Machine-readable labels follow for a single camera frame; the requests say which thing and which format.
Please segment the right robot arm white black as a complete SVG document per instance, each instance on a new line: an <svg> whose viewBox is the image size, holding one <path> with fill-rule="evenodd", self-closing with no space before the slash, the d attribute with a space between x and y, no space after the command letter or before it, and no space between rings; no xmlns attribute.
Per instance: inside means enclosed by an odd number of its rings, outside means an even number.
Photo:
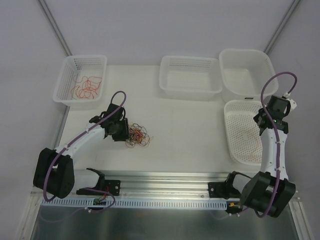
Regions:
<svg viewBox="0 0 320 240"><path fill-rule="evenodd" d="M254 176L233 171L222 196L239 198L240 205L277 218L296 191L285 166L289 126L283 119L297 106L292 99L271 96L266 107L259 101L231 100L224 106L224 124L233 161L259 166Z"/></svg>

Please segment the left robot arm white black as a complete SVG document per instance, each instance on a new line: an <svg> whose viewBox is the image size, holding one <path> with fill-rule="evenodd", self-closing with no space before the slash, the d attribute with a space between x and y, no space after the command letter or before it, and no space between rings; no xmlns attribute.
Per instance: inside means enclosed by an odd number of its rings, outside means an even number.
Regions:
<svg viewBox="0 0 320 240"><path fill-rule="evenodd" d="M93 168L75 173L76 160L107 137L115 142L129 139L129 123L124 107L111 103L106 111L92 117L84 130L68 144L55 149L44 148L38 157L33 185L43 190L46 202L63 199L73 191L101 194L105 189L104 174Z"/></svg>

